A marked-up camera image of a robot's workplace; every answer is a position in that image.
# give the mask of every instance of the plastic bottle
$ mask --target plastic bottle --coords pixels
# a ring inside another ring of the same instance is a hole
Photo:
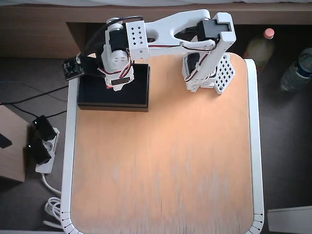
[[[281,79],[281,89],[295,92],[312,80],[312,48],[305,49]]]
[[[262,35],[253,38],[244,53],[245,59],[253,59],[257,68],[258,74],[267,64],[274,52],[274,42],[272,40],[274,30],[267,28]]]

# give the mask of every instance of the white power strip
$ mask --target white power strip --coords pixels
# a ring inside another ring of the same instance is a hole
[[[47,149],[49,155],[51,156],[51,159],[42,165],[36,165],[36,172],[39,173],[45,173],[45,174],[50,174],[52,171],[53,163],[54,163],[54,157],[55,157],[55,150],[57,148],[57,144],[59,141],[59,130],[57,128],[53,128],[54,131],[57,133],[54,139],[49,140],[49,141],[44,141],[42,140],[42,143],[44,147]]]

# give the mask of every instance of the wooden cabinet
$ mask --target wooden cabinet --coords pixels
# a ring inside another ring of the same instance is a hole
[[[2,6],[0,57],[67,59],[76,56],[84,45],[86,23],[103,23],[111,17],[133,15],[154,21],[177,12],[203,8],[208,9],[212,17],[216,12],[229,12],[235,24],[312,24],[310,3],[236,2],[167,7]]]
[[[0,148],[0,176],[25,181],[25,147],[29,124],[0,106],[0,133],[12,142],[12,145]]]

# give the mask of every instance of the pink bottle cap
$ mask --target pink bottle cap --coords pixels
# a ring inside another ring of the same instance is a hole
[[[274,36],[274,30],[271,29],[271,28],[267,28],[267,29],[264,31],[263,36],[264,36],[266,39],[272,39],[273,36]]]

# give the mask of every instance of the floor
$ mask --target floor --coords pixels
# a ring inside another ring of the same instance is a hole
[[[309,37],[302,32],[312,26],[271,26],[275,29],[276,49],[266,68],[258,76],[260,135],[263,167],[264,203],[266,211],[312,205],[312,83],[297,94],[279,90],[279,79],[300,51],[311,46]],[[244,53],[248,41],[261,33],[265,25],[235,26],[237,41],[230,49]],[[39,92],[20,84],[3,84],[1,81],[18,81],[49,91],[65,85],[60,59],[0,58],[0,101],[23,99]],[[66,100],[67,89],[53,96]],[[49,96],[18,105],[36,115],[51,115],[66,109],[66,102]],[[23,119],[34,118],[8,106]],[[50,119],[60,132],[60,141],[52,173],[48,182],[61,189],[66,114]],[[57,231],[42,224],[51,220],[43,211],[49,192],[35,173],[35,163],[29,158],[26,181],[16,183],[0,179],[0,230]],[[269,233],[267,220],[263,234]]]

